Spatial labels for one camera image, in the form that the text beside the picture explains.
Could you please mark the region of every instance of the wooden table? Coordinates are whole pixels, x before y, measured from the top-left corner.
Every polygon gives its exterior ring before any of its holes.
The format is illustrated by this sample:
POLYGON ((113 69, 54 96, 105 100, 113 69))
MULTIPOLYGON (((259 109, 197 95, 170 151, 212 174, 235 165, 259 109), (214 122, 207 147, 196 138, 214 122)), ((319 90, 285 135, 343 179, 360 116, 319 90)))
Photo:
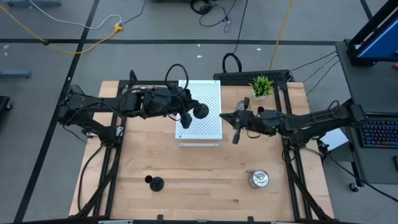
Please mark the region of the wooden table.
MULTIPOLYGON (((308 113, 303 83, 288 83, 288 86, 293 113, 308 113)), ((105 81, 99 95, 116 96, 117 88, 118 82, 105 81)), ((245 96, 251 96, 248 86, 222 86, 222 112, 232 112, 236 103, 245 96)), ((284 109, 281 91, 280 98, 284 109)), ((252 110, 256 111, 260 105, 276 110, 275 97, 251 100, 252 110)), ((94 118, 109 125, 111 116, 111 113, 96 113, 94 118)), ((248 216, 253 216, 255 221, 294 221, 279 135, 249 139, 242 132, 239 144, 234 145, 231 143, 234 130, 223 121, 220 147, 179 147, 174 132, 175 121, 168 118, 127 120, 111 218, 155 220, 157 215, 164 215, 165 220, 231 221, 247 220, 248 216), (252 189, 245 173, 248 169, 267 171, 269 185, 252 189), (162 177, 165 180, 164 189, 160 192, 151 191, 144 182, 147 175, 162 177)), ((99 144, 98 138, 88 140, 82 167, 99 144)), ((307 147, 318 150, 315 141, 309 142, 307 147)), ((307 189, 332 217, 320 158, 306 150, 301 150, 301 155, 307 189)), ((85 172, 83 205, 98 186, 103 156, 104 150, 90 162, 85 172)), ((77 189, 78 185, 70 209, 71 215, 78 211, 77 189)), ((104 213, 107 194, 105 190, 100 214, 104 213)), ((298 189, 297 195, 301 217, 305 217, 298 189)))

